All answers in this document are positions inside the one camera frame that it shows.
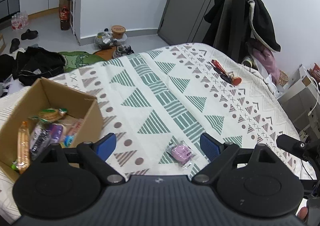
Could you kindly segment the purple pastry packet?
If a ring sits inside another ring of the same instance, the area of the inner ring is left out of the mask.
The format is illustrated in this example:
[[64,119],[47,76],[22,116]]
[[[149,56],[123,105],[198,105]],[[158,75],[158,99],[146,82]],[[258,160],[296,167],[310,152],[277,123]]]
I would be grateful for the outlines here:
[[192,160],[196,158],[196,153],[185,141],[180,141],[177,144],[170,143],[166,152],[184,169],[189,167]]

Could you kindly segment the plastic bag of trash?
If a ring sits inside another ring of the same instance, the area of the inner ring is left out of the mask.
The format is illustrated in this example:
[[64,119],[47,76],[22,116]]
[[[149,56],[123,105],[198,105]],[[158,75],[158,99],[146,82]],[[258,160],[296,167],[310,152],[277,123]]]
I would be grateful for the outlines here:
[[124,34],[121,39],[113,37],[112,32],[106,28],[103,32],[99,32],[94,38],[94,46],[96,49],[111,49],[113,46],[126,45],[127,35]]

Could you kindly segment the blue snack packet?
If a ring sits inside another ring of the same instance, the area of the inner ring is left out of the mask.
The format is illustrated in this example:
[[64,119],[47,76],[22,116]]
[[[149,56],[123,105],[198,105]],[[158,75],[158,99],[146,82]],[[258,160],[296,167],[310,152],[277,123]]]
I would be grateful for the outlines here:
[[65,136],[65,138],[63,140],[63,145],[65,147],[69,147],[72,144],[74,137],[75,137],[74,134],[68,134],[67,136]]

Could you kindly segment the black jacket on chair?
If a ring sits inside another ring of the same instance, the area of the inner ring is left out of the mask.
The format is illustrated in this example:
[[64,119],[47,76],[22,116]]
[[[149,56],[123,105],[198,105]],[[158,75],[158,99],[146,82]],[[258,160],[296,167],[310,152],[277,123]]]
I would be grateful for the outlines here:
[[202,40],[240,63],[249,55],[252,41],[272,52],[280,52],[273,21],[262,0],[214,0],[204,16],[209,28]]

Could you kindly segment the black seed snack packet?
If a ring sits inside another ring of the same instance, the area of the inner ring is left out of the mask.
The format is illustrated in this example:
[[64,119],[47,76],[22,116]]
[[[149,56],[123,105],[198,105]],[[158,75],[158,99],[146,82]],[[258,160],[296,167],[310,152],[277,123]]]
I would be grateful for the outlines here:
[[34,161],[47,147],[49,142],[50,125],[37,123],[30,136],[30,157]]

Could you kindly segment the water bottle pack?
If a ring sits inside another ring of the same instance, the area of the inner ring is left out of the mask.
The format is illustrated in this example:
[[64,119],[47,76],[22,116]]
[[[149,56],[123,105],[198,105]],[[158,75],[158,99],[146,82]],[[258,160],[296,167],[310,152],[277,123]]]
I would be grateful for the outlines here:
[[26,11],[19,12],[11,17],[11,27],[13,30],[20,30],[29,25],[29,17]]

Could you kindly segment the green dinosaur plush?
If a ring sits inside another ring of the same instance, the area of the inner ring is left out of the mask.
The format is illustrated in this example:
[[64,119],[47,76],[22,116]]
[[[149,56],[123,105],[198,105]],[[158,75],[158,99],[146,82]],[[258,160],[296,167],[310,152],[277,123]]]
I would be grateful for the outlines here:
[[70,72],[75,69],[105,61],[98,55],[89,54],[83,51],[59,52],[65,59],[64,71]]

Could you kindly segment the green bun snack packet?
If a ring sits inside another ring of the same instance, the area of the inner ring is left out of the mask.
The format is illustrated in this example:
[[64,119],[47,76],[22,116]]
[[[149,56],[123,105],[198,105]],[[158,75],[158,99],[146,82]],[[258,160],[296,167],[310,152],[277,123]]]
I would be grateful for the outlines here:
[[29,117],[29,119],[38,120],[44,124],[51,124],[62,119],[66,114],[66,108],[47,108],[41,110],[37,115]]

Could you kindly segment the instant noodle cup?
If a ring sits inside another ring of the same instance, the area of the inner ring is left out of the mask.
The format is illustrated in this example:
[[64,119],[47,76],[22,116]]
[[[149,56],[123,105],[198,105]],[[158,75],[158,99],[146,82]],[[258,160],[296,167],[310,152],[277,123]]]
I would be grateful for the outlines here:
[[114,39],[122,39],[126,28],[120,25],[114,25],[111,27],[111,32]]

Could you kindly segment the cardboard box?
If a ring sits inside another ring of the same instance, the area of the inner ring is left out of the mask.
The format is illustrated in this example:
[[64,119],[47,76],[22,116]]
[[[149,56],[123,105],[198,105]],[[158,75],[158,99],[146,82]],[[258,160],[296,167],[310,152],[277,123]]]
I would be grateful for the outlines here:
[[102,128],[96,97],[37,79],[1,127],[1,170],[16,182],[48,145],[95,143]]

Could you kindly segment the pink garment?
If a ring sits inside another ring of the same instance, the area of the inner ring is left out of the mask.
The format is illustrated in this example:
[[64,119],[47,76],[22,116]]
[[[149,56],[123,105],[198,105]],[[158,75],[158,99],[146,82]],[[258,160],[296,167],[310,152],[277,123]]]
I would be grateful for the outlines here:
[[253,56],[262,64],[268,74],[272,76],[272,81],[277,85],[280,78],[280,69],[276,64],[273,53],[265,46],[257,49],[253,47]]

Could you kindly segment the dark soda bottle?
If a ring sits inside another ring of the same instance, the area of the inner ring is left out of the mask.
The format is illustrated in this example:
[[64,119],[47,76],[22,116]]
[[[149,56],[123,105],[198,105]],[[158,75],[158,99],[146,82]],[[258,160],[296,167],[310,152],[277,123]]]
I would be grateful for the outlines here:
[[70,28],[70,12],[67,6],[60,9],[60,28],[61,30],[69,30]]

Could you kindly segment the orange biscuit stick packet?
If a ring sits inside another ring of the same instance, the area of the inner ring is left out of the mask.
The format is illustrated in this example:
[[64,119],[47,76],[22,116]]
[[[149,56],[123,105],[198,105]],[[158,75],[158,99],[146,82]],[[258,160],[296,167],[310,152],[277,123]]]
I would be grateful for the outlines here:
[[17,134],[17,159],[15,161],[15,169],[20,173],[30,165],[30,134],[27,121],[23,121]]

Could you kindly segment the black clothes on floor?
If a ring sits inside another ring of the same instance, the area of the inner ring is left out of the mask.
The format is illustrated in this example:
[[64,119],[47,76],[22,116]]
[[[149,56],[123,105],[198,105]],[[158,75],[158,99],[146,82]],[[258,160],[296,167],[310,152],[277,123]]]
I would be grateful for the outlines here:
[[64,73],[66,61],[57,52],[42,47],[28,47],[25,52],[17,52],[16,57],[1,55],[1,82],[12,77],[24,86],[31,86],[37,79],[51,78]]

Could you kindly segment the black shoe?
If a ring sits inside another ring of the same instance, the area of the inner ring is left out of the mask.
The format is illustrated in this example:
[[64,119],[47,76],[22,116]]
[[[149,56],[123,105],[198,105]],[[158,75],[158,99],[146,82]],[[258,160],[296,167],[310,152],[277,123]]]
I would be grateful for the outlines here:
[[37,38],[38,35],[39,35],[38,31],[27,29],[27,31],[21,35],[21,40],[33,40]]

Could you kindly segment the purple snack packet in box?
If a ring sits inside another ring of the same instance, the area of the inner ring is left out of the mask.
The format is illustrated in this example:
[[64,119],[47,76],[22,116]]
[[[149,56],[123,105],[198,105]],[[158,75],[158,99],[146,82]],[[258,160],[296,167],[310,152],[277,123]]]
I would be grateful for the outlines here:
[[50,124],[49,126],[49,144],[59,143],[63,137],[65,127],[61,124]]

